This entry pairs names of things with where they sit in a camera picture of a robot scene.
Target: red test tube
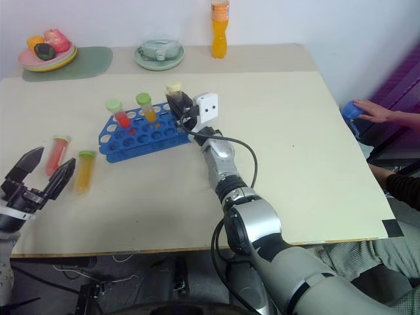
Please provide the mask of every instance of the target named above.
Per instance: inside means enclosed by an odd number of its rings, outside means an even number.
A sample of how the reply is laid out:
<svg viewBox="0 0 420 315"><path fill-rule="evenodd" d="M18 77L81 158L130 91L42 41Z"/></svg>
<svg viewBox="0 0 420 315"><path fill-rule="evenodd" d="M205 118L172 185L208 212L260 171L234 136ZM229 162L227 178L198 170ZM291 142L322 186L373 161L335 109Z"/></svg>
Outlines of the red test tube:
<svg viewBox="0 0 420 315"><path fill-rule="evenodd" d="M54 144L52 145L52 149L48 157L47 166L45 168L45 171L48 176L54 174L54 172L58 169L58 166L61 164L62 158L66 153L66 149L68 147L69 142L70 137L68 136L54 137Z"/></svg>
<svg viewBox="0 0 420 315"><path fill-rule="evenodd" d="M113 113L115 120L123 128L128 128L131 126L131 120L128 118L127 114L123 111L123 105L120 100L111 99L106 102L106 108Z"/></svg>

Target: green cap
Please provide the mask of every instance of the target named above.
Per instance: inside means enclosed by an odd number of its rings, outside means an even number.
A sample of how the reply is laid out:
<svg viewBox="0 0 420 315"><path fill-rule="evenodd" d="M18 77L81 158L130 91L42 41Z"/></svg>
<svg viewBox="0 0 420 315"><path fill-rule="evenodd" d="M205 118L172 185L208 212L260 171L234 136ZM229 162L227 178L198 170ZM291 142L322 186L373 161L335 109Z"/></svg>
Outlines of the green cap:
<svg viewBox="0 0 420 315"><path fill-rule="evenodd" d="M66 141L67 143L69 143L71 141L71 138L69 136L62 136L62 135L55 135L54 139L62 139L64 141Z"/></svg>
<svg viewBox="0 0 420 315"><path fill-rule="evenodd" d="M123 104L121 103L120 100L117 100L116 98L112 98L105 103L105 106L110 112L115 113L115 112L118 112L120 109L122 109Z"/></svg>
<svg viewBox="0 0 420 315"><path fill-rule="evenodd" d="M93 156L95 157L95 151L83 150L79 152L79 156Z"/></svg>
<svg viewBox="0 0 420 315"><path fill-rule="evenodd" d="M142 106L142 105L147 105L151 103L152 99L150 98L149 94L140 93L140 94L137 94L136 101L138 105Z"/></svg>

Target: human hand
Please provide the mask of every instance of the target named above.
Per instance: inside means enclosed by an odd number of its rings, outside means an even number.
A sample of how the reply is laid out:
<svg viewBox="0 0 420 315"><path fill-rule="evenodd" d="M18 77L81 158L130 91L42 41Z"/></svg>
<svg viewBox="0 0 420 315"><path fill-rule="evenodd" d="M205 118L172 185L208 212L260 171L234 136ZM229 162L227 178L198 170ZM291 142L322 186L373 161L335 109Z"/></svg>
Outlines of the human hand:
<svg viewBox="0 0 420 315"><path fill-rule="evenodd" d="M388 110L369 100L355 100L353 101L353 104L367 113L359 115L358 118L371 121L372 123L384 123L389 121L391 115L394 113L392 110Z"/></svg>

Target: gray pants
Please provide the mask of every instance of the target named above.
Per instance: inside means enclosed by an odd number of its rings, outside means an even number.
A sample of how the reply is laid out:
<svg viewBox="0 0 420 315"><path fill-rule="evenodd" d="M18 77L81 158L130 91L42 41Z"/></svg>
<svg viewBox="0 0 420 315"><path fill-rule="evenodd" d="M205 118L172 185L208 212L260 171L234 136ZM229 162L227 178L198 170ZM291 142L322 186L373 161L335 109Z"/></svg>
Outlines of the gray pants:
<svg viewBox="0 0 420 315"><path fill-rule="evenodd" d="M419 279L420 220L413 221L413 218L416 215L420 217L420 213L406 209L394 211L394 214L397 219L405 221L399 221L403 238L326 245L324 251L318 253L320 258L349 281L379 264L402 273L408 279ZM420 287L411 290L391 306L403 314L420 314Z"/></svg>

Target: pink plate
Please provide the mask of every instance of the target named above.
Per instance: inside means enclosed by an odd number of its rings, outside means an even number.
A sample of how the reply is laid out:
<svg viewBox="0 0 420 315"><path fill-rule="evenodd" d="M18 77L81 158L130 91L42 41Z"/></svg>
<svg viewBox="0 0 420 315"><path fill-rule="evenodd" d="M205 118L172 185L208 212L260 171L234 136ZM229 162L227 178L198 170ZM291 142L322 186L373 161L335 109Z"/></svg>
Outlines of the pink plate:
<svg viewBox="0 0 420 315"><path fill-rule="evenodd" d="M22 54L19 55L18 61L23 67L41 67L41 66L48 66L49 64L54 64L55 62L59 62L63 59L66 59L74 52L74 45L73 43L70 45L68 51L58 53L55 58L44 61L36 57L29 49L26 49Z"/></svg>

